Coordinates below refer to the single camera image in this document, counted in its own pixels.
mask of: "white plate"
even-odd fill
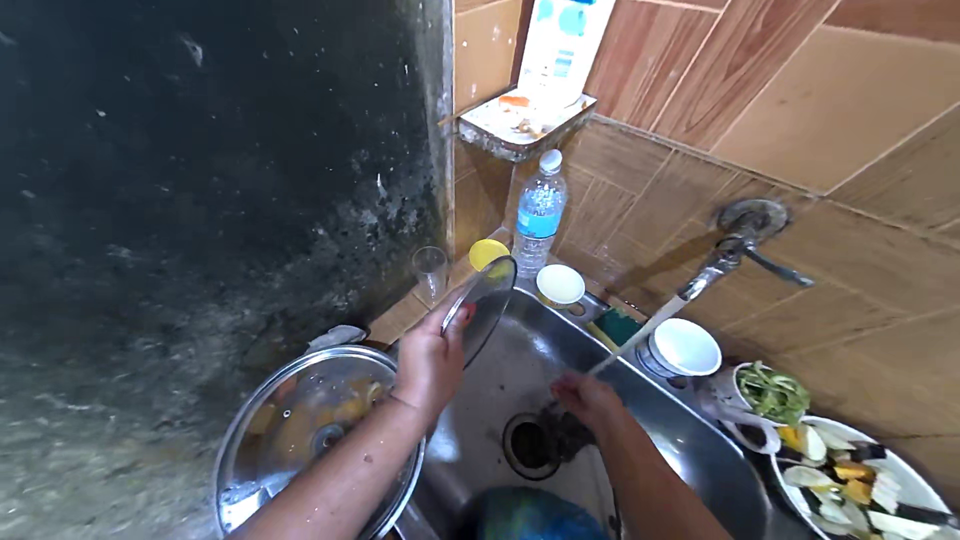
[[[801,419],[801,422],[809,424],[813,427],[831,426],[836,431],[844,432],[847,435],[847,440],[850,441],[876,442],[873,438],[865,433],[861,433],[860,431],[857,431],[846,424],[841,424],[835,420],[830,420],[829,418],[805,416]],[[921,477],[920,474],[913,469],[913,467],[908,465],[906,461],[900,459],[898,455],[891,452],[890,449],[887,449],[886,459],[871,459],[867,461],[867,464],[869,465],[871,462],[882,465],[896,476],[897,483],[901,488],[899,497],[899,501],[901,503],[922,506],[933,510],[940,510],[942,512],[950,512],[950,509],[944,503],[944,500],[937,495],[937,492],[930,487],[930,484],[926,483],[926,480],[924,480],[923,477]],[[780,471],[780,466],[777,463],[777,457],[775,455],[770,456],[770,463],[773,466],[774,475],[777,477],[777,486],[780,487],[780,492],[793,506],[794,511],[796,511],[801,519],[803,519],[810,528],[820,535],[821,538],[824,540],[836,540],[837,536],[826,534],[810,520],[811,510],[809,504],[806,503],[804,495],[801,493],[799,487],[787,485],[783,480],[783,473]],[[930,536],[929,540],[960,540],[960,531],[943,527],[939,532],[935,533],[933,536]]]

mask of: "clear drinking glass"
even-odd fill
[[[414,253],[413,263],[418,280],[414,294],[433,307],[446,292],[446,253],[435,246],[422,247]]]

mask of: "shelf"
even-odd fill
[[[501,160],[520,163],[538,158],[556,148],[567,134],[587,123],[597,100],[583,94],[561,110],[537,110],[504,105],[501,97],[517,97],[510,90],[457,118],[457,132],[469,144],[479,146]]]

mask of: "green vegetables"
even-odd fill
[[[740,368],[736,386],[755,414],[780,424],[796,426],[810,407],[810,395],[796,379],[761,362]]]

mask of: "wall tap handle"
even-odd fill
[[[815,281],[805,276],[804,274],[801,274],[796,270],[787,268],[786,266],[780,266],[779,264],[776,264],[769,258],[764,257],[756,250],[756,247],[754,246],[747,246],[746,249],[744,249],[744,253],[747,255],[747,257],[751,258],[754,262],[766,268],[767,270],[773,272],[780,279],[784,281],[794,282],[801,287],[812,287],[814,284],[816,284]]]

